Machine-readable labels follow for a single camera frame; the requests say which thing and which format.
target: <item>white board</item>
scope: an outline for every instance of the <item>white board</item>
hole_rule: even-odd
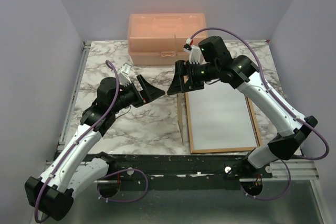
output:
[[[217,82],[189,92],[188,106],[192,153],[258,146],[245,96],[230,85]]]

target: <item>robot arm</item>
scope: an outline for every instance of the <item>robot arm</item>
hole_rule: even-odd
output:
[[[204,89],[204,82],[218,79],[249,97],[278,130],[278,135],[270,143],[247,155],[239,168],[244,173],[260,169],[277,159],[288,160],[292,157],[311,132],[297,118],[305,120],[312,127],[317,125],[313,116],[306,117],[295,110],[273,89],[275,96],[291,108],[297,117],[293,118],[285,111],[264,86],[258,67],[247,56],[232,58],[220,37],[211,36],[201,41],[198,47],[186,44],[184,48],[190,52],[190,60],[175,63],[175,75],[168,95]],[[200,65],[201,54],[206,64]]]
[[[141,76],[137,79],[142,87],[138,91],[128,78],[130,65],[125,64],[118,72],[120,90],[114,106],[107,116],[88,132],[84,138],[79,138],[93,126],[110,106],[116,93],[116,79],[107,77],[101,80],[97,89],[97,98],[82,115],[73,138],[56,160],[38,179],[30,177],[26,184],[26,194],[29,204],[35,207],[38,194],[44,188],[38,210],[51,216],[55,220],[62,219],[70,210],[74,198],[95,180],[103,177],[108,172],[117,171],[117,165],[110,156],[98,154],[87,166],[80,166],[90,149],[105,135],[106,131],[115,122],[121,109],[128,106],[140,107],[163,96],[165,92],[150,85]]]

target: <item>plastic storage box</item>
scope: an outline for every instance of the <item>plastic storage box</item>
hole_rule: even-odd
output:
[[[128,31],[128,53],[135,65],[173,65],[188,60],[185,41],[206,27],[203,13],[132,14]],[[207,37],[204,31],[194,45]]]

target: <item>marble table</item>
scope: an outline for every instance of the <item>marble table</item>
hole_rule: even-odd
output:
[[[280,94],[283,94],[268,44],[265,41],[253,41],[250,42],[250,45],[261,61],[266,80]],[[227,41],[226,46],[233,57],[243,54],[254,60],[252,54],[242,43]],[[111,70],[105,65],[106,60],[113,62],[117,68],[120,68],[125,62],[132,64],[128,55],[127,41],[92,42],[66,144],[74,135],[83,110],[88,108],[95,99],[101,79],[113,76]],[[135,78],[138,74],[142,74],[152,85],[167,91],[174,76],[174,66],[133,66],[130,78],[139,89],[140,85]],[[255,105],[254,110],[262,143],[267,144],[275,137],[277,130]],[[184,140],[182,142],[177,124],[176,96],[165,95],[140,108],[132,108],[129,113],[118,118],[103,139],[89,153],[95,154],[104,151],[109,154],[190,154],[185,105],[183,123],[185,126],[182,132]]]

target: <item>purple cable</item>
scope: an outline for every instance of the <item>purple cable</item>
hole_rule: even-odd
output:
[[[287,169],[287,172],[288,172],[288,186],[286,188],[285,191],[283,191],[281,194],[279,194],[278,196],[274,196],[274,197],[269,197],[269,198],[263,198],[263,197],[259,197],[259,196],[253,196],[251,194],[248,194],[244,189],[243,187],[241,186],[241,189],[242,191],[244,192],[245,196],[247,197],[250,197],[252,199],[258,199],[258,200],[264,200],[264,201],[268,201],[268,200],[276,200],[276,199],[279,199],[281,198],[282,196],[286,195],[289,190],[290,190],[290,187],[292,186],[292,177],[290,175],[290,171],[289,171],[289,167],[288,165],[281,159],[279,159],[281,162],[283,162],[283,164],[285,165],[286,169]]]
[[[62,163],[64,162],[64,160],[68,157],[69,153],[73,150],[73,148],[92,130],[94,129],[106,116],[107,114],[111,111],[111,109],[113,108],[114,104],[116,103],[117,97],[118,97],[118,93],[119,93],[119,78],[118,78],[118,72],[116,70],[116,68],[114,67],[114,65],[109,61],[105,61],[106,65],[113,70],[114,75],[116,76],[116,93],[114,94],[113,100],[111,102],[111,105],[108,107],[108,109],[106,110],[106,112],[104,113],[104,115],[101,116],[100,119],[98,119],[98,121],[96,123],[94,123],[90,128],[88,128],[77,140],[76,143],[73,143],[70,148],[65,152],[64,156],[60,159],[60,161],[58,162],[58,164],[55,166],[55,168],[52,170],[52,172],[50,173],[51,175],[54,175],[58,168],[62,165]],[[42,194],[44,192],[44,190],[46,189],[47,185],[49,184],[51,180],[51,177],[48,177],[46,179],[46,181],[44,182],[44,184],[42,185],[42,188],[40,190],[40,192],[38,193],[37,199],[36,199],[36,203],[35,203],[35,210],[34,210],[34,218],[35,221],[37,223],[43,223],[45,222],[49,216],[46,216],[44,219],[40,220],[38,219],[38,206],[40,204],[41,201],[41,197]]]
[[[261,80],[265,86],[266,89],[269,89],[269,85],[267,84],[267,81],[265,79],[265,76],[264,76],[264,71],[263,71],[263,67],[260,63],[260,60],[258,59],[258,56],[256,55],[256,53],[254,52],[254,50],[252,49],[252,47],[245,41],[243,40],[241,37],[239,37],[238,35],[236,35],[235,33],[229,31],[229,30],[226,30],[226,29],[223,29],[223,28],[218,28],[218,27],[207,27],[207,28],[203,28],[197,32],[195,32],[191,37],[190,39],[193,39],[197,34],[203,32],[203,31],[206,31],[206,30],[219,30],[219,31],[223,31],[225,33],[228,33],[228,34],[231,34],[232,36],[236,37],[237,39],[239,39],[249,50],[250,52],[252,53],[253,57],[255,58],[256,62],[257,62],[257,65],[259,67],[259,70],[260,70],[260,77],[261,77]],[[293,118],[296,118],[296,115],[292,112],[292,110],[290,108],[288,108],[274,93],[272,90],[269,90],[269,93],[271,94],[271,96],[280,104],[280,106],[285,110],[287,111],[288,114],[290,114]],[[309,128],[312,132],[314,132],[321,140],[322,142],[324,143],[324,145],[326,146],[326,149],[325,149],[325,153],[319,157],[304,157],[304,156],[299,156],[299,155],[293,155],[294,157],[297,157],[297,158],[302,158],[302,159],[306,159],[306,160],[311,160],[311,161],[315,161],[315,160],[321,160],[323,158],[325,158],[328,154],[329,154],[329,151],[330,151],[330,148],[329,148],[329,144],[327,142],[327,140],[322,136],[321,133],[319,133],[315,128],[313,128],[312,126],[310,126],[308,123],[306,123],[304,120],[302,119],[296,119],[298,122],[302,123],[304,126],[306,126],[307,128]]]
[[[133,169],[133,168],[124,169],[124,170],[119,170],[119,171],[117,171],[117,172],[115,172],[115,173],[111,173],[111,174],[109,174],[109,175],[106,175],[106,176],[102,177],[101,179],[103,179],[103,178],[108,178],[108,177],[114,176],[114,175],[119,174],[119,173],[128,172],[129,170],[133,170],[133,171],[135,171],[135,172],[141,173],[142,176],[145,178],[145,180],[146,180],[146,187],[145,187],[145,190],[143,191],[142,195],[140,195],[139,197],[137,197],[137,198],[135,198],[135,199],[130,199],[130,200],[110,199],[110,198],[104,198],[104,197],[102,197],[101,194],[100,194],[100,190],[99,190],[99,188],[98,188],[98,189],[97,189],[97,192],[98,192],[98,194],[99,194],[99,197],[101,197],[101,198],[103,198],[103,199],[105,199],[105,200],[111,201],[111,202],[131,203],[131,202],[138,201],[138,200],[141,199],[143,196],[145,196],[146,193],[147,193],[147,190],[148,190],[148,179],[147,179],[146,174],[145,174],[143,171],[141,171],[141,170]]]

